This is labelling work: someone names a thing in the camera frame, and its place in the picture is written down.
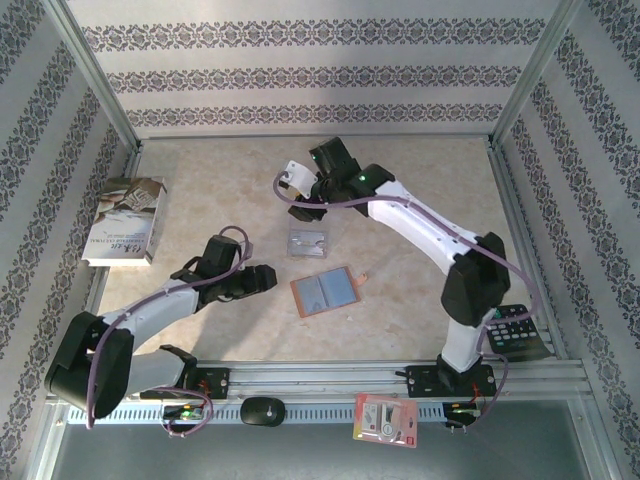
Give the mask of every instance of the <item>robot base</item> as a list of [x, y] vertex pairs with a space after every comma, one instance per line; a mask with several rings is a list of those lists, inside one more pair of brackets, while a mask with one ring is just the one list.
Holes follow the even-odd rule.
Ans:
[[[201, 393], [206, 393], [211, 400], [226, 400], [229, 391], [228, 368], [198, 368], [189, 372], [187, 378], [188, 389]], [[169, 392], [157, 392], [148, 390], [140, 392], [142, 400], [171, 400], [177, 398], [175, 394]]]
[[473, 386], [486, 397], [496, 393], [496, 380], [490, 365], [471, 367], [463, 375], [450, 374], [442, 365], [409, 365], [402, 376], [407, 379], [410, 398], [472, 398], [476, 395]]

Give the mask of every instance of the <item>book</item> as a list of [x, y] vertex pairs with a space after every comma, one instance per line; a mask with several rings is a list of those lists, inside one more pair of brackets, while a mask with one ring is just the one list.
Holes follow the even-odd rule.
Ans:
[[82, 259], [92, 267], [150, 265], [166, 197], [161, 177], [107, 180]]

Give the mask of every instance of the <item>computer mouse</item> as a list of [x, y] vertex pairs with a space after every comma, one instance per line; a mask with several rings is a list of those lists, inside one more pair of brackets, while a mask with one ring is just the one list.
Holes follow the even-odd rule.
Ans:
[[247, 425], [277, 427], [284, 420], [284, 403], [277, 398], [252, 397], [242, 402], [240, 420]]

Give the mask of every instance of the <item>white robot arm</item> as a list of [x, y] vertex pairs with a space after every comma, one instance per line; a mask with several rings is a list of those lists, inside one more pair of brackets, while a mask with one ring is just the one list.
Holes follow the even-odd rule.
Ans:
[[[492, 233], [480, 237], [443, 218], [413, 197], [382, 167], [374, 164], [360, 169], [339, 138], [320, 145], [310, 153], [319, 172], [313, 174], [303, 165], [289, 162], [279, 185], [295, 188], [300, 192], [296, 198], [298, 202], [316, 204], [316, 208], [293, 206], [289, 209], [291, 215], [301, 221], [318, 220], [326, 213], [326, 210], [317, 208], [318, 204], [378, 197], [378, 201], [354, 205], [354, 208], [405, 237], [447, 276], [441, 300], [451, 320], [438, 363], [442, 382], [453, 390], [456, 384], [464, 383], [465, 377], [480, 364], [477, 344], [482, 329], [510, 287], [506, 268], [479, 255], [459, 239], [479, 244], [505, 258], [502, 240]], [[414, 208], [397, 201], [380, 200], [382, 197], [403, 199], [406, 205]], [[458, 238], [419, 214], [419, 210], [428, 212], [454, 231]]]
[[[250, 244], [246, 244], [245, 249], [244, 258], [247, 258]], [[192, 258], [157, 291], [165, 294], [155, 299], [152, 294], [142, 303], [136, 302], [101, 316], [89, 312], [76, 315], [45, 377], [47, 389], [86, 410], [94, 351], [107, 328], [124, 313], [126, 318], [107, 337], [101, 351], [95, 379], [95, 417], [106, 417], [124, 396], [132, 393], [165, 386], [196, 390], [197, 360], [187, 352], [163, 345], [150, 354], [133, 353], [155, 334], [211, 302], [239, 300], [276, 285], [275, 271], [268, 265], [243, 266], [215, 281], [216, 277], [232, 269], [239, 256], [241, 246], [237, 241], [222, 234], [214, 235], [202, 256]]]

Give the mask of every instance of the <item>marble floor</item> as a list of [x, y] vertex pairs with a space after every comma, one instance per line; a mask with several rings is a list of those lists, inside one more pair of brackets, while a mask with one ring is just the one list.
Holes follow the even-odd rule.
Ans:
[[[448, 317], [440, 306], [444, 276], [400, 235], [354, 210], [331, 212], [326, 259], [286, 256], [287, 206], [271, 190], [289, 160], [313, 165], [308, 150], [321, 137], [152, 140], [139, 176], [164, 176], [168, 205], [150, 267], [112, 268], [100, 312], [122, 307], [160, 286], [226, 225], [247, 230], [251, 264], [274, 267], [272, 290], [213, 304], [147, 341], [139, 353], [170, 343], [201, 360], [433, 359], [444, 345]], [[345, 137], [362, 167], [379, 163], [417, 198], [460, 226], [505, 241], [515, 252], [482, 139], [426, 136]], [[301, 319], [289, 282], [348, 265], [367, 273], [362, 301]], [[505, 303], [528, 303], [512, 278]]]

